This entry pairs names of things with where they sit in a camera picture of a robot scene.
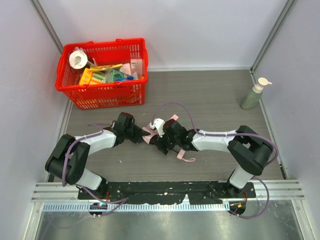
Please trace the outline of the pink folding umbrella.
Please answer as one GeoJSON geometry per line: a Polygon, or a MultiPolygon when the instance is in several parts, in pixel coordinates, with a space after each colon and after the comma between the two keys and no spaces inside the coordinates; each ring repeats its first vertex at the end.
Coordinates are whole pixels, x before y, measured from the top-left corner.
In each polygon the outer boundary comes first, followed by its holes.
{"type": "MultiPolygon", "coordinates": [[[[178,139],[180,140],[179,144],[175,147],[179,150],[179,153],[177,153],[176,158],[179,160],[182,160],[187,163],[193,163],[196,161],[195,158],[185,158],[186,151],[193,151],[196,148],[192,146],[192,139],[195,135],[194,130],[187,130],[185,127],[180,125],[178,122],[178,116],[173,115],[170,119],[165,121],[165,124],[163,126],[164,133],[176,135],[178,139]]],[[[148,144],[152,145],[152,137],[155,135],[158,135],[157,131],[153,131],[150,129],[150,123],[142,128],[147,135],[144,135],[143,140],[148,144]]]]}

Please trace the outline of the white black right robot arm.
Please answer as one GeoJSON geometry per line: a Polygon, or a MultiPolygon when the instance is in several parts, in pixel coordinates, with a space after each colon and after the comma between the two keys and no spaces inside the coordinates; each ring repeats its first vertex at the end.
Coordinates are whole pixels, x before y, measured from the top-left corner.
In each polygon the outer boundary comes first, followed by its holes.
{"type": "Polygon", "coordinates": [[[187,130],[173,118],[167,121],[156,118],[149,124],[149,128],[154,134],[149,144],[155,145],[164,154],[169,151],[177,152],[180,160],[185,159],[187,151],[211,150],[231,154],[237,167],[227,180],[226,190],[233,197],[243,193],[252,177],[263,173],[273,153],[272,145],[245,125],[233,131],[209,132],[187,130]]]}

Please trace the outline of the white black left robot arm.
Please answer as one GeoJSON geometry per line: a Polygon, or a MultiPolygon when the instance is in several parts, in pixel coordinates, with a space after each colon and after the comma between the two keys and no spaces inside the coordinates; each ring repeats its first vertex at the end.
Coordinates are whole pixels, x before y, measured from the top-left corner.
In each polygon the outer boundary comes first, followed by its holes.
{"type": "Polygon", "coordinates": [[[98,197],[108,191],[107,180],[86,169],[88,156],[103,149],[111,149],[125,140],[141,143],[149,133],[135,124],[133,115],[121,112],[110,126],[101,127],[96,133],[83,136],[64,134],[57,142],[45,170],[61,179],[62,185],[77,185],[98,197]]]}

